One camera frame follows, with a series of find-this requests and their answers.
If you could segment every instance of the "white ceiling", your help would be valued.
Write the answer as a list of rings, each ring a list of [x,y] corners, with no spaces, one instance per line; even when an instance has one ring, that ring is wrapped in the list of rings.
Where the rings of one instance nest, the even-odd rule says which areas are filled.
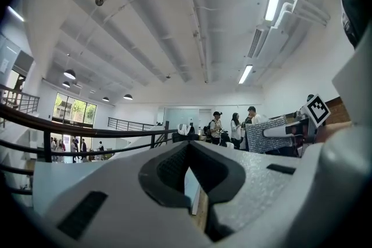
[[[116,103],[159,84],[237,85],[268,0],[67,1],[46,79],[61,84],[73,69],[83,89],[100,90],[95,99]],[[265,72],[257,67],[247,85],[261,86]]]

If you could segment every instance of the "black railing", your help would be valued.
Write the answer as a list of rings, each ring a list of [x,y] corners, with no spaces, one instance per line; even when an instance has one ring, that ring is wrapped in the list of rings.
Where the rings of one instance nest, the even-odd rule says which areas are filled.
[[[162,143],[171,141],[168,139],[168,133],[176,132],[177,130],[156,130],[156,131],[112,131],[112,130],[96,130],[89,128],[75,127],[67,124],[53,123],[48,120],[40,119],[28,114],[24,114],[18,110],[14,110],[11,107],[0,104],[0,117],[7,121],[29,127],[35,130],[44,132],[44,149],[35,149],[10,143],[4,140],[0,140],[0,146],[18,150],[27,153],[35,153],[38,157],[43,157],[45,162],[52,162],[52,156],[73,156],[73,157],[86,157],[95,155],[106,155],[114,154],[125,151],[136,150],[144,147],[155,148],[160,146]],[[90,138],[129,138],[134,136],[151,136],[151,142],[145,145],[133,146],[125,149],[106,150],[106,151],[93,151],[93,152],[58,152],[51,150],[51,133],[57,134],[68,134],[68,135],[79,135],[82,137]],[[5,165],[0,166],[0,170],[12,172],[21,175],[33,175],[33,171],[24,170],[20,168],[9,167]],[[32,191],[26,189],[16,189],[8,187],[12,193],[21,195],[31,195]]]
[[[107,126],[115,128],[116,130],[121,130],[121,131],[148,131],[152,127],[154,127],[153,124],[126,121],[126,120],[120,120],[120,119],[111,118],[111,117],[109,117],[109,122]]]
[[[37,111],[39,97],[20,92],[0,84],[0,103],[13,110],[30,114]],[[5,126],[5,119],[0,118],[0,125]]]

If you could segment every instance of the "wooden floor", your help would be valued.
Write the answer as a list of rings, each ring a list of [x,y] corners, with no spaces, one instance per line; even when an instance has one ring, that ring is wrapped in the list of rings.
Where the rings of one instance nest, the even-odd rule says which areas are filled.
[[[201,229],[202,232],[205,230],[205,225],[207,223],[207,216],[208,216],[208,196],[200,188],[200,197],[199,197],[199,205],[198,205],[198,212],[196,215],[191,215],[193,222]]]

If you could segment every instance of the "black pants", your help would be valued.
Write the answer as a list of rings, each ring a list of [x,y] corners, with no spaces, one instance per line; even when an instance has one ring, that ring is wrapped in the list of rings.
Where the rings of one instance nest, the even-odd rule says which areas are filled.
[[[234,149],[240,150],[240,139],[231,138],[231,142],[234,144]]]
[[[219,145],[220,144],[220,138],[212,137],[212,143],[215,144],[215,145]]]

